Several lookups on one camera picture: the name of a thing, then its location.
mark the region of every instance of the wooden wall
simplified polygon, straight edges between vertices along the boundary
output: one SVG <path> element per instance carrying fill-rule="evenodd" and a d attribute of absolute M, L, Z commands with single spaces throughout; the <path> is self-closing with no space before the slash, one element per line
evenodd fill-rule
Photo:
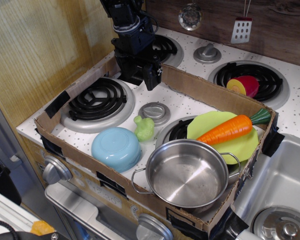
<path fill-rule="evenodd" d="M 196 0 L 204 19 L 199 29 L 189 32 L 179 24 L 178 14 L 191 2 L 147 0 L 146 8 L 163 28 L 300 65 L 300 0 L 251 0 L 250 42 L 234 45 L 231 44 L 233 26 L 235 18 L 243 16 L 245 1 Z"/>
<path fill-rule="evenodd" d="M 114 37 L 99 0 L 0 0 L 0 108 L 37 173 L 41 156 L 15 128 L 109 54 Z"/>

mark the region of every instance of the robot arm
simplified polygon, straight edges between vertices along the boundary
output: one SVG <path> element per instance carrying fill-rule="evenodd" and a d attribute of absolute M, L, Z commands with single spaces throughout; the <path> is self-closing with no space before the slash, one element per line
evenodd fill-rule
<path fill-rule="evenodd" d="M 122 72 L 120 79 L 135 85 L 144 80 L 151 91 L 161 82 L 162 67 L 152 47 L 155 40 L 152 17 L 141 9 L 143 0 L 101 0 L 101 3 L 119 36 L 111 42 Z"/>

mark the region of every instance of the cardboard tray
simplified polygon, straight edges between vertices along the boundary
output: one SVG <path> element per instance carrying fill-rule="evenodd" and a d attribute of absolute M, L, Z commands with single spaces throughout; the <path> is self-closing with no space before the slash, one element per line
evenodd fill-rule
<path fill-rule="evenodd" d="M 35 120 L 37 130 L 41 135 L 45 148 L 49 151 L 49 148 L 52 146 L 55 150 L 54 154 L 58 157 L 62 159 L 69 158 L 94 173 L 98 172 L 101 173 L 101 175 L 106 176 L 115 185 L 120 186 L 128 198 L 133 199 L 145 208 L 149 209 L 153 215 L 167 219 L 172 223 L 173 227 L 178 227 L 179 229 L 192 229 L 193 231 L 197 230 L 205 236 L 211 235 L 213 233 L 213 229 L 215 231 L 215 229 L 220 227 L 222 216 L 224 216 L 225 213 L 228 213 L 232 203 L 239 194 L 245 179 L 251 175 L 253 165 L 258 154 L 261 152 L 264 141 L 271 131 L 271 126 L 275 126 L 276 124 L 276 113 L 271 108 L 268 108 L 264 104 L 252 98 L 237 94 L 224 87 L 217 86 L 201 77 L 193 76 L 176 68 L 163 65 L 162 82 L 168 84 L 171 88 L 174 88 L 177 91 L 191 96 L 195 100 L 204 102 L 205 104 L 213 106 L 220 111 L 230 111 L 238 115 L 244 114 L 251 116 L 260 108 L 266 108 L 271 114 L 270 123 L 266 126 L 260 126 L 265 130 L 265 132 L 260 139 L 257 149 L 245 165 L 240 178 L 235 182 L 229 191 L 226 200 L 216 211 L 215 215 L 209 221 L 205 222 L 182 209 L 178 209 L 166 203 L 156 195 L 138 194 L 133 189 L 130 179 L 127 179 L 115 170 L 94 159 L 92 156 L 79 151 L 77 148 L 51 134 L 54 127 L 60 122 L 59 110 L 61 107 L 75 98 L 80 92 L 95 82 L 96 79 L 104 76 L 106 73 L 108 73 L 111 77 L 119 71 L 120 69 L 114 57 L 107 57 L 103 59 L 70 85 L 52 102 L 49 107 L 46 108 L 46 110 Z M 137 188 L 139 188 L 142 192 L 146 191 L 139 186 L 137 186 Z"/>

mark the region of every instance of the metal sink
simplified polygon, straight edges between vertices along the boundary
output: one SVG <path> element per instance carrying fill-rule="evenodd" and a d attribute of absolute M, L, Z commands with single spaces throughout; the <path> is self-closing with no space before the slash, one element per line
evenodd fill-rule
<path fill-rule="evenodd" d="M 234 203 L 235 213 L 250 226 L 248 231 L 253 231 L 254 217 L 265 208 L 286 206 L 300 212 L 300 138 L 284 136 L 272 157 L 259 156 L 253 177 Z"/>

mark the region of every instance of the green plate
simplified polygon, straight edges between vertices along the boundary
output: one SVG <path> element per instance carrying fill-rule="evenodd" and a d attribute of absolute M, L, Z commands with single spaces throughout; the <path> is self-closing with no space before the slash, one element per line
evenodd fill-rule
<path fill-rule="evenodd" d="M 220 125 L 221 123 L 234 118 L 236 115 L 228 111 L 210 111 L 206 114 L 199 115 L 193 119 L 188 125 L 188 139 L 197 139 L 212 128 Z M 249 159 L 256 147 L 259 144 L 257 131 L 253 128 L 252 131 L 242 137 L 226 141 L 220 144 L 213 145 L 219 153 L 232 153 L 239 161 Z M 230 155 L 222 155 L 227 164 L 237 164 L 237 161 Z"/>

